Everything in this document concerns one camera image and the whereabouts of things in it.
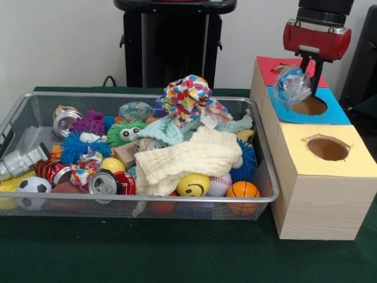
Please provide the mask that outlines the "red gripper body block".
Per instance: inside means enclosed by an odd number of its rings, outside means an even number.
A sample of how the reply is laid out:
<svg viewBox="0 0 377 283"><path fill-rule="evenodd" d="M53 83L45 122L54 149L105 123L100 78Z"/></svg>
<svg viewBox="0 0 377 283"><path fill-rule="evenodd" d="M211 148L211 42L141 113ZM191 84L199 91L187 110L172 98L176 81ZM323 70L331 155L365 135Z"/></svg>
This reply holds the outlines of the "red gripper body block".
<svg viewBox="0 0 377 283"><path fill-rule="evenodd" d="M348 28L290 19L284 29L283 45L295 53L310 52L323 60L336 61L345 55L351 36Z"/></svg>

